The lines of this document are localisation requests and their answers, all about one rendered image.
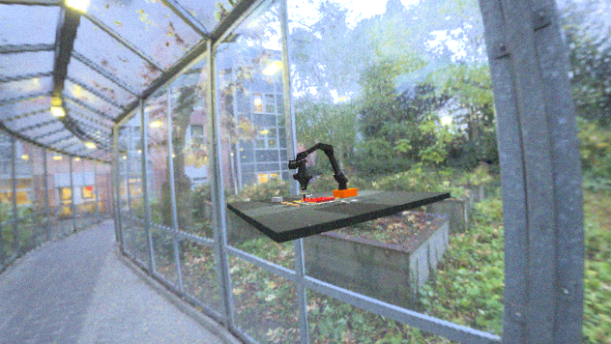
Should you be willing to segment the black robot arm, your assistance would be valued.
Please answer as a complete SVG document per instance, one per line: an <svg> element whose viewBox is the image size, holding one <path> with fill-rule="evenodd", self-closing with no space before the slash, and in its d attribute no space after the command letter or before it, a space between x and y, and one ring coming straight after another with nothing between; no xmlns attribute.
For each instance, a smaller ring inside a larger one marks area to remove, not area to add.
<svg viewBox="0 0 611 344"><path fill-rule="evenodd" d="M312 146L311 148L307 149L306 151L297 153L297 157L295 158L295 160L289 160L288 168L289 169L297 169L298 167L299 169L306 168L307 160L306 159L302 160L302 159L306 158L310 153L314 152L317 149L324 151L324 153L329 157L329 160L335 172L334 177L335 177L335 180L338 182L339 190L349 189L347 188L348 180L345 178L344 174L340 171L337 165L337 162L335 160L334 148L332 145L317 143L316 145ZM299 160L300 162L298 162ZM298 171L298 173L293 175L293 178L299 179L301 176L302 177L304 176L303 172L301 171L300 173Z"/></svg>

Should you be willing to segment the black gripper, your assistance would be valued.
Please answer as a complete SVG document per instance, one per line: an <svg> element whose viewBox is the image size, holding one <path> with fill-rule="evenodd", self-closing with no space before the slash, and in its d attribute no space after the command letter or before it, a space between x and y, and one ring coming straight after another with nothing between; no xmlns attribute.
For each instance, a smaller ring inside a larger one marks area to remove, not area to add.
<svg viewBox="0 0 611 344"><path fill-rule="evenodd" d="M306 188L306 187L307 187L307 184L308 184L308 182L309 182L309 180L310 180L310 179L312 179L312 176L311 176L311 175L307 175L307 174L306 174L307 169L305 169L305 168L300 168L298 171L299 171L300 173L301 173L301 171L302 171L304 176L303 176L303 177L301 176L299 179L295 179L295 180L297 180L298 182L300 182L301 187L304 187L304 186L305 186L305 188Z"/></svg>

